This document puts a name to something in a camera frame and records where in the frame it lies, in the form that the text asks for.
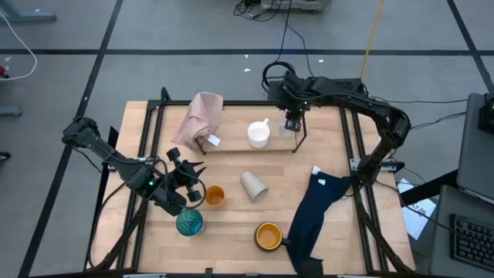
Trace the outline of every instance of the mug handle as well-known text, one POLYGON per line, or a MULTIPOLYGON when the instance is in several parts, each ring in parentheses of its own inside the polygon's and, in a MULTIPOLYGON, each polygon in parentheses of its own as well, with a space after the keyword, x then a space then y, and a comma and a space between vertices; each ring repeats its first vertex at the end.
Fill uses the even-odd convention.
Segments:
POLYGON ((282 238, 281 239, 281 245, 283 245, 283 246, 289 246, 290 245, 290 241, 288 239, 282 238))

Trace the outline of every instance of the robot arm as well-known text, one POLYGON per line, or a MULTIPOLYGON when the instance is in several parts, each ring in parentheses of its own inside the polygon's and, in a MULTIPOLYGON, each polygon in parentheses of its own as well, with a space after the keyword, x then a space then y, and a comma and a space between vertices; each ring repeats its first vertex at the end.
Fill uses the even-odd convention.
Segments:
POLYGON ((136 192, 142 199, 155 201, 166 212, 176 216, 185 207, 187 201, 175 190, 185 186, 188 190, 188 199, 191 202, 201 200, 201 193, 194 190, 197 177, 205 170, 194 170, 194 166, 202 164, 180 161, 180 152, 173 148, 167 152, 170 161, 174 162, 175 169, 164 174, 154 166, 162 162, 158 158, 149 158, 142 162, 124 157, 119 151, 101 139, 96 122, 87 117, 76 118, 63 131, 62 142, 70 147, 87 147, 97 154, 106 163, 114 166, 120 178, 127 187, 136 192))
POLYGON ((372 154, 361 158, 357 169, 357 178, 365 185, 376 181, 380 163, 392 149, 404 143, 411 127, 402 110, 370 99, 360 80, 339 82, 323 76, 301 79, 289 69, 281 82, 271 82, 269 86, 277 107, 287 111, 285 128, 291 131, 300 130, 300 119, 312 106, 344 107, 374 120, 381 142, 372 154))

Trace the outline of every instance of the white tag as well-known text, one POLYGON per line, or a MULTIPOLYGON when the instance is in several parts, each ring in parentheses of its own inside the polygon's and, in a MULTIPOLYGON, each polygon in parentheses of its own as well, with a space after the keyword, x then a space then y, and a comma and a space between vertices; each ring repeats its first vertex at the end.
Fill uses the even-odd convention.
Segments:
POLYGON ((319 173, 320 171, 321 168, 314 166, 314 168, 312 168, 312 175, 317 175, 317 173, 319 173))
POLYGON ((211 143, 217 147, 219 145, 219 141, 221 141, 221 140, 218 137, 216 137, 215 135, 211 134, 208 137, 208 141, 209 141, 209 143, 211 143))

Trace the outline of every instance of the orange cup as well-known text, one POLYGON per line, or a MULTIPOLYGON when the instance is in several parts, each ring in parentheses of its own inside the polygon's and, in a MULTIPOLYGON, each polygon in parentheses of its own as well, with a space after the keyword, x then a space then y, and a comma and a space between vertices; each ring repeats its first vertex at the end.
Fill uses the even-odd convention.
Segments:
POLYGON ((223 188, 213 185, 206 189, 206 203, 210 206, 220 206, 225 202, 225 191, 223 188))
POLYGON ((283 238, 283 232, 275 223, 266 222, 255 230, 254 240, 262 251, 272 252, 281 245, 288 246, 289 240, 283 238))

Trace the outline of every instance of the gray floor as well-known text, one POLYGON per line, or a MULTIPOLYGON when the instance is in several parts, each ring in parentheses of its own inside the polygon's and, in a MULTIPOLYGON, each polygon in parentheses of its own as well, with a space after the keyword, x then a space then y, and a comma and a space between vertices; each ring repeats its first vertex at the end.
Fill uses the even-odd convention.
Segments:
MULTIPOLYGON (((58 21, 15 25, 33 49, 99 49, 116 0, 18 0, 27 11, 55 12, 58 21)), ((290 25, 309 49, 365 49, 378 0, 333 0, 319 15, 294 12, 290 25)), ((455 0, 478 49, 494 49, 490 0, 455 0)), ((278 49, 283 20, 251 22, 232 15, 227 0, 124 0, 110 49, 278 49)), ((285 47, 302 49, 290 31, 285 47)), ((0 65, 22 75, 28 55, 1 54, 22 46, 0 25, 0 65)), ((377 30, 374 49, 468 50, 446 0, 390 0, 377 30)), ((63 128, 81 101, 96 56, 38 55, 39 65, 25 80, 0 83, 0 104, 22 105, 20 118, 0 118, 0 149, 12 159, 0 165, 0 273, 16 276, 62 154, 63 128)), ((107 136, 119 127, 128 100, 157 98, 166 86, 174 99, 209 90, 230 100, 264 100, 264 66, 276 56, 105 56, 87 107, 107 136)), ((283 56, 307 76, 305 56, 283 56)), ((482 58, 494 73, 494 57, 482 58)), ((316 75, 357 77, 362 56, 310 56, 316 75)), ((389 100, 456 100, 485 93, 486 85, 470 56, 371 56, 365 83, 371 95, 389 100)), ((465 103, 400 104, 420 124, 462 112, 465 103)), ((458 164, 463 119, 412 131, 396 157, 429 180, 458 164)), ((420 183, 407 172, 398 178, 420 183)), ((98 173, 78 154, 70 158, 63 183, 31 274, 80 271, 96 201, 98 173)), ((422 258, 417 257, 422 266, 422 258)))

